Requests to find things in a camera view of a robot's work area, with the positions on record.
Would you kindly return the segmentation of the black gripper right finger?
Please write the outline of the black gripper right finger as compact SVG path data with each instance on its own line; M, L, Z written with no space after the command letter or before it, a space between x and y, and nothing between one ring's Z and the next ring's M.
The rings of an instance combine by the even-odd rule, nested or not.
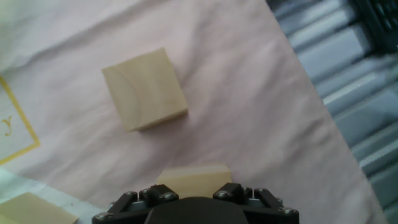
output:
M265 188L227 183L213 194L213 199L239 205L249 223L299 224L299 212L285 207L280 197Z

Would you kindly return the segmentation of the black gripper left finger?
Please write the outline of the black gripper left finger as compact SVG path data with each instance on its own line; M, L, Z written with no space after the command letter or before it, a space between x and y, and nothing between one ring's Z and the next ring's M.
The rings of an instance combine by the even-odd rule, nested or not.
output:
M153 208L177 201L179 195L166 185L153 185L139 192L128 191L106 212L92 218L92 224L144 224Z

